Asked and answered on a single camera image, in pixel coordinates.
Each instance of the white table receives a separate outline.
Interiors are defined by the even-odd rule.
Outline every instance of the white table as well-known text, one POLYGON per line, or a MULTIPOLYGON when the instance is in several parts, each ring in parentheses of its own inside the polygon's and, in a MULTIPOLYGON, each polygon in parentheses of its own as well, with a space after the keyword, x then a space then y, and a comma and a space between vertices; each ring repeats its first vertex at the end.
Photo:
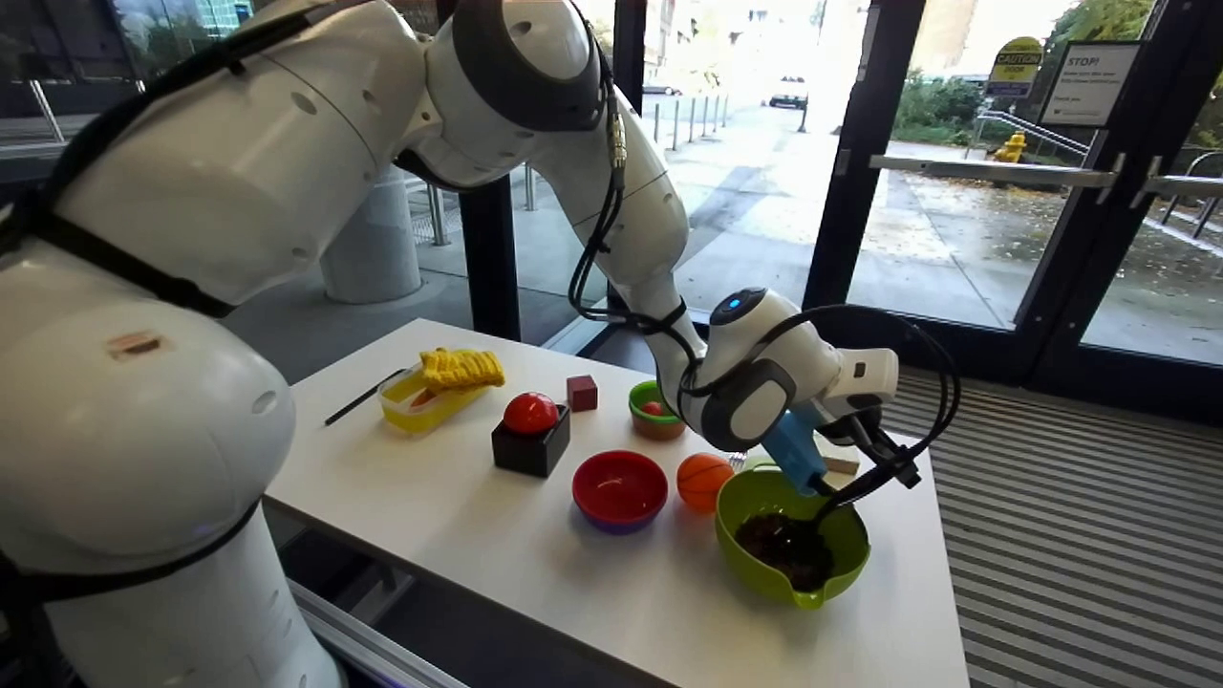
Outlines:
POLYGON ((627 412, 634 381, 639 370, 413 320, 295 385, 299 433, 266 497, 671 686, 968 686, 929 461, 917 489, 887 486, 859 506, 873 561, 822 612, 744 593, 721 565, 715 524, 688 516, 676 492, 644 530, 594 530, 568 501, 580 460, 634 449, 671 478, 683 454, 708 450, 695 433, 639 438, 627 412), (330 412, 429 348, 488 348, 507 381, 419 438, 385 433, 380 396, 325 427, 330 412), (562 403, 568 376, 597 380, 600 410, 574 412, 554 473, 495 470, 488 433, 507 396, 562 403))

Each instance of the red bowl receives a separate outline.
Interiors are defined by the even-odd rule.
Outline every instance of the red bowl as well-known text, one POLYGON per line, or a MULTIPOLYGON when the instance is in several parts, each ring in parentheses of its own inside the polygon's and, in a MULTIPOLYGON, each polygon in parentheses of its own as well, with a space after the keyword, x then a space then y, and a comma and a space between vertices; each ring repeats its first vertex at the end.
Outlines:
POLYGON ((639 450, 604 450, 577 465, 574 506, 600 530, 639 530, 665 506, 665 473, 639 450))

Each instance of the red block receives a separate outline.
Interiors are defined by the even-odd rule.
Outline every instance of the red block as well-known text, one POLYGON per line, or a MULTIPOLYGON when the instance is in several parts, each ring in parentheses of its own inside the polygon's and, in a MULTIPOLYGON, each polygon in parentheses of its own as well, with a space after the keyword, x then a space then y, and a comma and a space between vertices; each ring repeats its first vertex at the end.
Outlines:
POLYGON ((574 376, 566 380, 566 396, 574 412, 597 410, 600 404, 600 385, 594 376, 574 376))

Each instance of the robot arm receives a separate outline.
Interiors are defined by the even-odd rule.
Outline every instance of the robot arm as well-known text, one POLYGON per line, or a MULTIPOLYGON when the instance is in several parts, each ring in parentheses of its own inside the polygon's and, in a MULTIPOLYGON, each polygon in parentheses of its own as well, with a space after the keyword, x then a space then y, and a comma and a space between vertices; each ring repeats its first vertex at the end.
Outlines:
POLYGON ((859 481, 864 492, 887 478, 917 486, 915 460, 932 435, 899 449, 879 427, 879 410, 899 391, 889 348, 834 348, 799 305, 771 291, 721 297, 708 339, 692 329, 676 291, 688 215, 665 162, 613 84, 604 84, 604 108, 590 131, 530 142, 529 163, 550 180, 583 240, 568 302, 644 335, 670 404, 699 435, 727 450, 766 444, 794 486, 822 489, 810 433, 825 433, 829 438, 852 438, 879 461, 879 473, 859 481), (580 302, 594 264, 627 302, 627 315, 580 302))

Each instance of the green object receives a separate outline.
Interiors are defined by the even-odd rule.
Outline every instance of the green object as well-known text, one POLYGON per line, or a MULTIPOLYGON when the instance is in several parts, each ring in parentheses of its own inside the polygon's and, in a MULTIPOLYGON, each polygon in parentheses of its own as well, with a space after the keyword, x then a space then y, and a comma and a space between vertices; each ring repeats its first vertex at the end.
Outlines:
POLYGON ((778 470, 740 470, 717 492, 717 545, 739 581, 766 599, 813 612, 825 599, 841 598, 873 557, 873 539, 852 506, 829 512, 819 526, 822 543, 834 549, 834 572, 822 588, 802 593, 791 577, 739 543, 739 526, 758 516, 791 516, 810 521, 822 497, 799 492, 778 470))
POLYGON ((655 380, 627 395, 627 410, 634 412, 634 427, 648 438, 671 438, 683 433, 683 422, 665 404, 655 380))
POLYGON ((1043 45, 1028 33, 1006 43, 991 69, 991 89, 1028 89, 1036 80, 1036 69, 1043 63, 1043 45))

